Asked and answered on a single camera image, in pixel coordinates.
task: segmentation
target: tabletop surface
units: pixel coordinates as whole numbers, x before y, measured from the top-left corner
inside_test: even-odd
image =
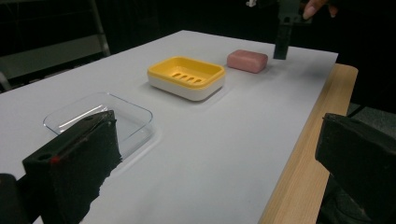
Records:
[[[269,56],[251,74],[227,67],[246,49]],[[332,71],[337,54],[180,31],[0,94],[0,173],[55,137],[50,113],[99,91],[151,111],[155,134],[101,187],[83,223],[257,223]],[[147,69],[172,56],[224,66],[224,86],[202,102],[153,88]]]

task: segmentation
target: wooden table edge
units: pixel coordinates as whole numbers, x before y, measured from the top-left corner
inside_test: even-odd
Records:
[[[276,183],[259,223],[316,223],[329,172],[315,160],[325,113],[345,115],[358,69],[336,63]]]

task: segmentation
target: finger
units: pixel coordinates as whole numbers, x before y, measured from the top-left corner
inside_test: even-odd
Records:
[[[338,7],[329,4],[329,12],[330,12],[330,16],[334,18],[338,13]]]
[[[329,0],[309,0],[304,9],[303,18],[308,20],[314,16],[317,11],[323,7]]]

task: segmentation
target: transparent tray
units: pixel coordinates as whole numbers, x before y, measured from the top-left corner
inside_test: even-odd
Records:
[[[113,110],[117,120],[117,137],[123,159],[132,155],[154,134],[149,110],[108,92],[94,93],[49,114],[44,119],[44,126],[61,134],[80,119],[107,110]]]

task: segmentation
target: pink soap bar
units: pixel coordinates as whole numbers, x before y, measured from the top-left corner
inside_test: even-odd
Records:
[[[263,53],[238,49],[227,57],[227,65],[231,68],[259,73],[267,65],[268,56]]]

